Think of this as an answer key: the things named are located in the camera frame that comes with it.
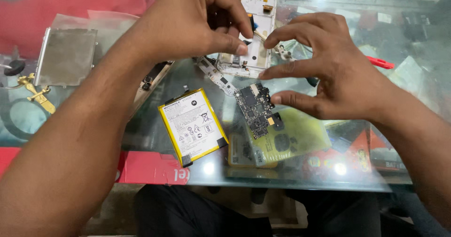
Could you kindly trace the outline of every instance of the left hand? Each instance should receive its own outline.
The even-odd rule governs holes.
[[[244,55],[240,32],[253,37],[240,0],[156,0],[126,35],[140,58],[160,62],[216,52]]]

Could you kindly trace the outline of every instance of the brass tool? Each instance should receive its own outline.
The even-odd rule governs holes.
[[[27,99],[29,101],[36,100],[50,114],[55,113],[55,106],[44,96],[44,94],[50,92],[50,88],[45,86],[40,92],[37,92],[34,85],[30,82],[31,79],[34,79],[34,73],[31,73],[28,77],[21,76],[17,79],[18,84],[24,85],[28,91],[34,94],[31,97],[27,97]]]

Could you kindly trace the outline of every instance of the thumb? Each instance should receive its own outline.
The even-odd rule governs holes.
[[[296,93],[295,91],[275,93],[271,96],[271,102],[297,108],[318,119],[328,119],[332,110],[331,103],[327,100]]]
[[[246,55],[248,53],[247,45],[238,37],[229,34],[212,32],[213,41],[210,45],[210,52],[229,53],[233,55]]]

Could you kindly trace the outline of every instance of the yellow battery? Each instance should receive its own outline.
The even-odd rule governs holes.
[[[158,111],[184,168],[229,144],[203,88],[172,98]]]

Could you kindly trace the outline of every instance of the red cloth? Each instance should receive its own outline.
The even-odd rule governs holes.
[[[155,0],[19,0],[0,1],[0,54],[14,45],[21,57],[37,58],[45,29],[57,13],[88,18],[87,10],[142,15]]]

